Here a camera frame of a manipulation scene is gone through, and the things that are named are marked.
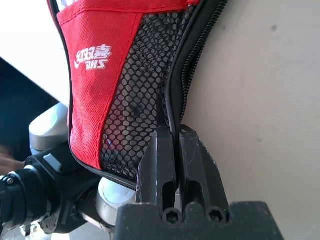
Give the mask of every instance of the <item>clamp jaw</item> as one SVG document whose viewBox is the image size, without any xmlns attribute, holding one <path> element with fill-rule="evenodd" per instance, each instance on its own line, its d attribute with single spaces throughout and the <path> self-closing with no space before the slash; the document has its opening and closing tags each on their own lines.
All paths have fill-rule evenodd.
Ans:
<svg viewBox="0 0 320 240">
<path fill-rule="evenodd" d="M 180 190 L 181 212 L 174 208 Z M 138 170 L 136 204 L 118 210 L 115 240 L 282 240 L 264 202 L 228 204 L 220 173 L 197 133 L 181 125 L 175 143 L 159 127 Z"/>
</svg>

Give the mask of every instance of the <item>zipper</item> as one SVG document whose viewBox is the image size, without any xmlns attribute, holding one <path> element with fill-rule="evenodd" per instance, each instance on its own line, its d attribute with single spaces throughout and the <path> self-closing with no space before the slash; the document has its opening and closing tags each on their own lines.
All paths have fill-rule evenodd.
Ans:
<svg viewBox="0 0 320 240">
<path fill-rule="evenodd" d="M 209 34 L 212 28 L 215 26 L 218 18 L 220 17 L 223 9 L 225 8 L 228 0 L 222 0 L 219 5 L 217 6 L 215 12 L 213 13 L 212 17 L 210 18 L 208 24 L 206 25 L 203 33 L 201 34 L 199 40 L 193 47 L 191 53 L 189 54 L 188 58 L 186 59 L 182 72 L 181 72 L 181 85 L 182 85 L 182 95 L 183 95 L 183 105 L 180 115 L 180 122 L 182 121 L 186 108 L 187 108 L 187 100 L 188 100 L 188 93 L 191 87 L 192 79 L 195 75 L 196 68 L 198 66 L 202 51 L 204 50 L 205 44 L 209 37 Z"/>
</svg>

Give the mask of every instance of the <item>screw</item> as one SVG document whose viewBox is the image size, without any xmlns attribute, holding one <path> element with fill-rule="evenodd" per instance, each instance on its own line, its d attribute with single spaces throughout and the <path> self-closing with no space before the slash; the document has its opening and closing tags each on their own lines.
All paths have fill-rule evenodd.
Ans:
<svg viewBox="0 0 320 240">
<path fill-rule="evenodd" d="M 207 216 L 214 223 L 225 224 L 227 222 L 227 213 L 217 206 L 210 207 Z"/>
<path fill-rule="evenodd" d="M 7 184 L 13 184 L 14 183 L 14 179 L 12 178 L 12 177 L 10 177 L 10 178 L 8 178 L 7 180 L 6 180 L 6 183 Z"/>
</svg>

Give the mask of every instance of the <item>mesh netting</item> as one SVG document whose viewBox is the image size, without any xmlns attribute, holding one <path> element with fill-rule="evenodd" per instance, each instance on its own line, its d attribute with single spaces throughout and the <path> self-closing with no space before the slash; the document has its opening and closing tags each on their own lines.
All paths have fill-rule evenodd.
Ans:
<svg viewBox="0 0 320 240">
<path fill-rule="evenodd" d="M 139 163 L 154 131 L 168 121 L 166 81 L 192 10 L 143 17 L 105 120 L 102 170 L 137 180 Z"/>
</svg>

